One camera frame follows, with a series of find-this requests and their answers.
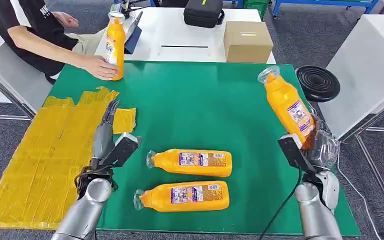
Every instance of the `printed label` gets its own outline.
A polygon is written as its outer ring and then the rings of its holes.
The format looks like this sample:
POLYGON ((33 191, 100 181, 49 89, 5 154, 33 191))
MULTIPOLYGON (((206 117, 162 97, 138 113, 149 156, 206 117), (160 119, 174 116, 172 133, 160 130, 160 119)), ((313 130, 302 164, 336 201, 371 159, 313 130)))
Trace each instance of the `printed label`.
POLYGON ((114 46, 114 40, 109 36, 106 36, 105 61, 109 64, 117 65, 117 51, 114 46))
POLYGON ((180 166, 226 167, 226 157, 223 153, 193 153, 179 154, 180 166))
POLYGON ((219 184, 210 184, 208 185, 208 190, 217 190, 219 189, 220 185, 219 184))
POLYGON ((192 187, 172 187, 170 190, 170 201, 172 204, 184 204, 222 199, 223 191, 220 187, 220 184, 209 184, 192 187))
POLYGON ((309 129, 311 116, 307 114, 306 109, 300 101, 296 101, 292 106, 287 109, 289 115, 292 117, 293 121, 298 125, 299 130, 307 136, 312 129, 309 129))

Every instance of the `orange bottle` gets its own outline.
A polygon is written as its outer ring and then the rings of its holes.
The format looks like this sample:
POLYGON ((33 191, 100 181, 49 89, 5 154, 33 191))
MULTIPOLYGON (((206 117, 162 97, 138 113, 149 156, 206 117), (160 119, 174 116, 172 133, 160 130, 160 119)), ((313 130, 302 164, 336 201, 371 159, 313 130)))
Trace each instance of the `orange bottle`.
POLYGON ((170 149, 146 155, 146 166, 162 168, 169 173, 213 177, 229 177, 232 173, 232 155, 227 151, 170 149))
POLYGON ((258 75, 258 81, 264 84, 268 104, 285 129, 299 137, 302 149, 311 149, 314 119, 297 89, 281 77, 278 66, 266 68, 258 75))
POLYGON ((222 210, 229 202, 228 185, 224 181, 163 184, 148 191, 138 189, 133 198, 137 210, 145 207, 158 212, 222 210))
POLYGON ((123 14, 118 11, 109 13, 109 25, 106 30, 105 60, 118 67, 117 75, 112 78, 117 81, 124 76, 124 54, 126 33, 123 30, 123 14))

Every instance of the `robotic arm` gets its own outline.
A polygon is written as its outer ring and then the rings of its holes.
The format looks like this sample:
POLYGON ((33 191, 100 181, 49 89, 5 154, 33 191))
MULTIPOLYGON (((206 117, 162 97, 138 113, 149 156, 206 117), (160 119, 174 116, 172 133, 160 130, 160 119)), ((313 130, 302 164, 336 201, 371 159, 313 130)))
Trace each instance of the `robotic arm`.
MULTIPOLYGON (((96 225, 103 207, 112 190, 117 189, 112 168, 122 167, 130 155, 138 148, 141 137, 123 133, 113 142, 113 121, 118 101, 109 103, 101 123, 93 137, 92 158, 75 178, 78 198, 69 208, 51 240, 93 240, 96 225)), ((295 189, 299 204, 302 231, 306 240, 342 240, 334 211, 338 203, 339 182, 329 171, 329 161, 308 160, 309 153, 303 154, 292 135, 285 135, 278 140, 280 148, 289 165, 305 172, 303 181, 295 189)), ((329 145, 325 148, 330 154, 329 145)))
POLYGON ((289 165, 305 172, 302 183, 295 188, 306 240, 342 240, 334 212, 338 204, 339 181, 329 169, 337 160, 339 142, 317 122, 314 148, 300 150, 299 140, 292 134, 278 140, 289 165))
POLYGON ((92 240, 104 203, 117 189, 112 168, 122 167, 141 137, 123 133, 113 142, 113 122, 119 101, 109 103, 93 136, 92 158, 75 177, 77 201, 68 209, 51 240, 92 240))

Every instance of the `black stool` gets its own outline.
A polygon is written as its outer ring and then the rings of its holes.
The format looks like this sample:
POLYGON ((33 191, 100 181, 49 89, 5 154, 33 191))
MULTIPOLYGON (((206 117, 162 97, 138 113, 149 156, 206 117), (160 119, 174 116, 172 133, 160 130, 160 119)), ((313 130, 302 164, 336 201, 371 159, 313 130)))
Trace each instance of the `black stool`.
POLYGON ((324 103, 334 99, 341 90, 335 75, 322 67, 300 66, 295 69, 295 74, 308 101, 324 103))

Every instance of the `person's hand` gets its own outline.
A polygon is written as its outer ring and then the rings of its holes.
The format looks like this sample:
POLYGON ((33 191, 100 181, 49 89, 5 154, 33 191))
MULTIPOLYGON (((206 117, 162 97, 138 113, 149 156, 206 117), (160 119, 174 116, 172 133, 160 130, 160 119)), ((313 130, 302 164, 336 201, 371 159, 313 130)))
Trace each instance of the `person's hand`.
POLYGON ((79 21, 65 12, 53 11, 52 14, 67 28, 77 28, 79 26, 79 21))
POLYGON ((78 68, 84 69, 92 74, 95 78, 101 80, 112 80, 117 74, 117 66, 109 64, 102 56, 82 55, 78 68))

